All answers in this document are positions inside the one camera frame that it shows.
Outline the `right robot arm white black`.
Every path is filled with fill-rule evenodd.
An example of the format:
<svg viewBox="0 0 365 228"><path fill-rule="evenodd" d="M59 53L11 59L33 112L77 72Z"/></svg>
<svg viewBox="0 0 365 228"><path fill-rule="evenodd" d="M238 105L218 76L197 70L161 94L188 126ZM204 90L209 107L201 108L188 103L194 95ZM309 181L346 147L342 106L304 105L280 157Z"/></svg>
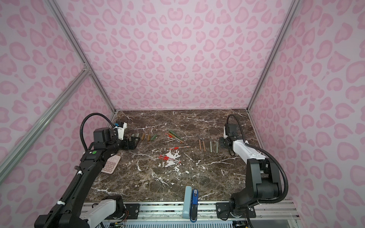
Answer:
<svg viewBox="0 0 365 228"><path fill-rule="evenodd" d="M260 204L275 204L283 201L289 192L288 177L280 163L264 149L247 141L239 119L230 114L224 125L222 148L231 156L239 156L246 164L245 187L233 193L228 205L217 205L217 217L223 221L230 217L246 219L252 227L250 213Z"/></svg>

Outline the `brown pen cluster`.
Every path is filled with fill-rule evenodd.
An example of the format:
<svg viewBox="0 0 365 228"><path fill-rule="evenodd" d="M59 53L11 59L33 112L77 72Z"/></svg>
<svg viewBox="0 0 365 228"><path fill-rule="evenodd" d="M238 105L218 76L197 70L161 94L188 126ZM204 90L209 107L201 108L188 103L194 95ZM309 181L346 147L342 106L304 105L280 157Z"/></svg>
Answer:
<svg viewBox="0 0 365 228"><path fill-rule="evenodd" d="M173 134L171 134L171 133L167 133L167 135L168 135L168 136L170 136L171 138L176 139L179 143L184 143L184 141L183 141L183 140L179 139L177 136L174 136L174 135L173 135Z"/></svg>

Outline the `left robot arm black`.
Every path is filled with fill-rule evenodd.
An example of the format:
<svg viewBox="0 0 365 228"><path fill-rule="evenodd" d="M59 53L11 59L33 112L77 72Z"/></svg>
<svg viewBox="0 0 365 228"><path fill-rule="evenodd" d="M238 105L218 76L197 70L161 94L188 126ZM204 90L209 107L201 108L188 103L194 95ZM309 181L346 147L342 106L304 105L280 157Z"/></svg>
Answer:
<svg viewBox="0 0 365 228"><path fill-rule="evenodd" d="M93 116L104 118L111 126L96 129L93 133L93 142L87 146L83 130L86 121ZM127 123L113 123L101 113L92 113L83 119L79 134L85 152L80 164L75 166L77 173L50 212L38 216L34 223L36 228L96 228L109 217L112 219L128 217L120 195L107 196L88 212L81 212L88 192L108 159L121 150L134 150L140 142L139 137L126 137L124 135L126 128Z"/></svg>

